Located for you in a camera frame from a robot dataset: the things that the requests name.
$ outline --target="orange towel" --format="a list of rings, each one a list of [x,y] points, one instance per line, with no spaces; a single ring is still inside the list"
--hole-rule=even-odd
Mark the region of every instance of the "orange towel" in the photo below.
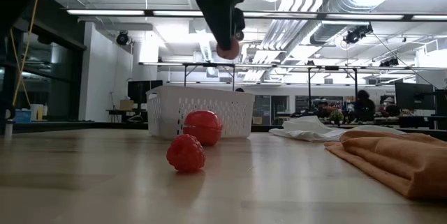
[[[429,135],[348,131],[334,155],[407,198],[447,198],[447,142]]]

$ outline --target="table surface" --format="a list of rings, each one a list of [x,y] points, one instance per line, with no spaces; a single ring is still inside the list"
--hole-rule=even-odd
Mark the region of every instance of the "table surface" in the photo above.
[[[178,174],[145,130],[13,136],[0,147],[2,223],[446,223],[447,204],[410,202],[328,153],[268,133],[206,148]]]

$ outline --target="computer monitor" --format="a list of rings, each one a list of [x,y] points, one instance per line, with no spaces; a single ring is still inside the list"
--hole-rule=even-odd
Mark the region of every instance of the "computer monitor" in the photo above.
[[[435,110],[431,84],[395,83],[397,106],[408,110]]]
[[[162,80],[154,81],[130,81],[127,84],[127,96],[138,104],[138,110],[142,103],[147,103],[146,92],[163,85]]]

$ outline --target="spotlight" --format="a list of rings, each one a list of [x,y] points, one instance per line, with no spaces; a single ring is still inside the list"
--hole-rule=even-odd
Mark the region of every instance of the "spotlight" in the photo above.
[[[397,58],[392,58],[391,60],[390,60],[390,65],[391,66],[398,66],[399,65],[399,60],[397,60]]]
[[[348,34],[343,38],[343,41],[347,44],[354,44],[371,32],[373,32],[371,24],[357,26],[355,29],[348,30]]]
[[[117,36],[117,44],[121,46],[126,46],[129,43],[131,43],[131,40],[128,35],[128,31],[120,31],[119,35]]]
[[[380,65],[379,65],[379,67],[390,67],[390,66],[391,66],[391,65],[390,65],[390,62],[389,62],[389,61],[381,62]]]

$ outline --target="white plastic basket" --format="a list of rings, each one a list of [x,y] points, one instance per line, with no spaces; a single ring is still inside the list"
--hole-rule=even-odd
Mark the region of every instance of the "white plastic basket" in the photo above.
[[[254,95],[189,87],[161,86],[147,93],[149,134],[174,138],[183,133],[188,113],[210,110],[223,124],[222,137],[248,137],[251,132]]]

